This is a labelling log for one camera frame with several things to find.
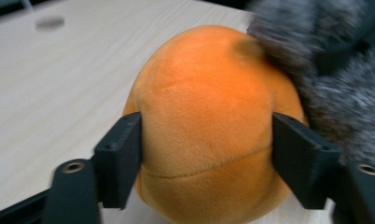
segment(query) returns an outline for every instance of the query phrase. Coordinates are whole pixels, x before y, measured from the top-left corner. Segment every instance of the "gray fur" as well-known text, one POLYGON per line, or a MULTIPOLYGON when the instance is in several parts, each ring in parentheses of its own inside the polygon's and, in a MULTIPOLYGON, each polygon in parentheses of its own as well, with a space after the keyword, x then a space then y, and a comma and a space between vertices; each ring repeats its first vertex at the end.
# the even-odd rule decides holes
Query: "gray fur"
POLYGON ((349 38, 365 0, 263 0, 248 28, 294 80, 311 127, 342 148, 340 162, 375 164, 375 46, 333 75, 319 76, 313 55, 349 38))

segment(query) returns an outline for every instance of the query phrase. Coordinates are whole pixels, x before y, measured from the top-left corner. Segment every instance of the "white table surface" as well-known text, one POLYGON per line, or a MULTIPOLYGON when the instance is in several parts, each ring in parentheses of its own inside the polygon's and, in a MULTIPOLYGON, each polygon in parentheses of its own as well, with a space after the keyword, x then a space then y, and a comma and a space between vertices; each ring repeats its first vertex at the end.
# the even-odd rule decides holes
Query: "white table surface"
MULTIPOLYGON (((0 18, 0 210, 47 189, 64 161, 88 159, 162 43, 191 27, 245 31, 249 12, 193 0, 56 1, 0 18), (62 18, 55 30, 35 24, 62 18)), ((168 223, 132 194, 104 223, 168 223)), ((329 223, 292 196, 253 223, 329 223)))

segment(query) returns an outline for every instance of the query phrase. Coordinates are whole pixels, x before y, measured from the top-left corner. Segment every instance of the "orange ball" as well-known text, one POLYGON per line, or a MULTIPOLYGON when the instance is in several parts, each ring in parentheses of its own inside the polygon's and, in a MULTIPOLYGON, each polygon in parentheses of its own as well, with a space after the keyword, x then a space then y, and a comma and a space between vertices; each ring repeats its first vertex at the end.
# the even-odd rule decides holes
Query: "orange ball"
POLYGON ((170 39, 123 114, 141 111, 141 199, 176 223, 243 223, 290 193, 271 164, 271 114, 303 121, 298 94, 256 40, 223 26, 170 39))

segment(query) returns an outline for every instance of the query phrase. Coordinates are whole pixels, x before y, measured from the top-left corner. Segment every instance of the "gray plush toy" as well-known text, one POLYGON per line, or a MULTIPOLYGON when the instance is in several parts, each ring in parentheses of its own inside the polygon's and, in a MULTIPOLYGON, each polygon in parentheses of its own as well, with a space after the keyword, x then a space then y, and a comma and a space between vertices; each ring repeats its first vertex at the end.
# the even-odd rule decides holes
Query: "gray plush toy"
MULTIPOLYGON (((311 128, 342 149, 342 164, 375 164, 375 43, 350 53, 347 63, 331 72, 319 72, 316 59, 333 43, 354 38, 370 16, 369 3, 262 0, 249 8, 255 16, 248 34, 294 80, 311 128)), ((330 55, 327 62, 338 59, 330 55)))

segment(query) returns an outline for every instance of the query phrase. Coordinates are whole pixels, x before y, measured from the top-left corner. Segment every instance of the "wooden table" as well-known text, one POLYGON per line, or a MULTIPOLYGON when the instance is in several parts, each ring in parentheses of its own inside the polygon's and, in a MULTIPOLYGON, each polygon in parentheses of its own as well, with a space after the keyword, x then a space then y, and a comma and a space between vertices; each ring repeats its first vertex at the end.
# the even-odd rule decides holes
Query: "wooden table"
MULTIPOLYGON (((193 0, 74 0, 0 19, 0 210, 49 187, 64 161, 88 159, 120 117, 162 43, 191 27, 245 31, 252 14, 193 0)), ((104 223, 168 223, 134 193, 104 223)), ((254 223, 329 223, 291 197, 254 223)))

